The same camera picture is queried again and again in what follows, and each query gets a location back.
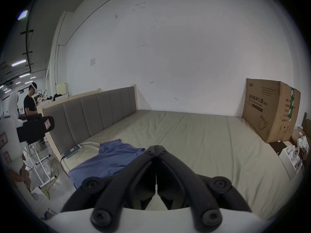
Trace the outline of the person's left hand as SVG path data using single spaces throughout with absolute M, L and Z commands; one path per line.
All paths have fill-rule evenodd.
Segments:
M 14 170 L 6 168 L 5 170 L 6 176 L 8 180 L 10 181 L 11 185 L 16 188 L 15 182 L 23 182 L 28 189 L 28 191 L 31 193 L 30 185 L 31 185 L 31 179 L 29 177 L 29 172 L 26 170 L 26 165 L 23 163 L 22 168 L 20 169 L 19 173 L 16 173 Z

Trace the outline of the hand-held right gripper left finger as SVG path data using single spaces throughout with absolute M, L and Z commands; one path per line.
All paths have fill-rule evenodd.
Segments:
M 155 195 L 154 158 L 150 147 L 116 175 L 84 179 L 61 212 L 92 208 L 90 222 L 95 229 L 117 230 L 123 208 L 144 211 Z

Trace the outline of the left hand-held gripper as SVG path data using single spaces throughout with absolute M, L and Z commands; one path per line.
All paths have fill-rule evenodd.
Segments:
M 8 98 L 8 111 L 0 120 L 0 159 L 4 169 L 20 171 L 26 143 L 43 139 L 55 127 L 53 116 L 21 116 L 17 111 L 18 93 L 13 91 Z

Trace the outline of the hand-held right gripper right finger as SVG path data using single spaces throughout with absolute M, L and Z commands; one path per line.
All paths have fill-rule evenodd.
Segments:
M 156 146 L 156 152 L 159 164 L 157 181 L 160 182 L 158 191 L 161 199 L 164 199 L 169 210 L 189 207 L 196 230 L 216 230 L 220 227 L 223 221 L 221 208 L 252 212 L 228 178 L 198 175 L 161 145 Z M 172 199 L 165 198 L 170 190 L 165 188 L 169 184 L 164 181 L 166 178 L 171 178 L 173 184 L 177 185 L 180 193 L 177 202 L 174 202 L 175 195 L 171 195 Z

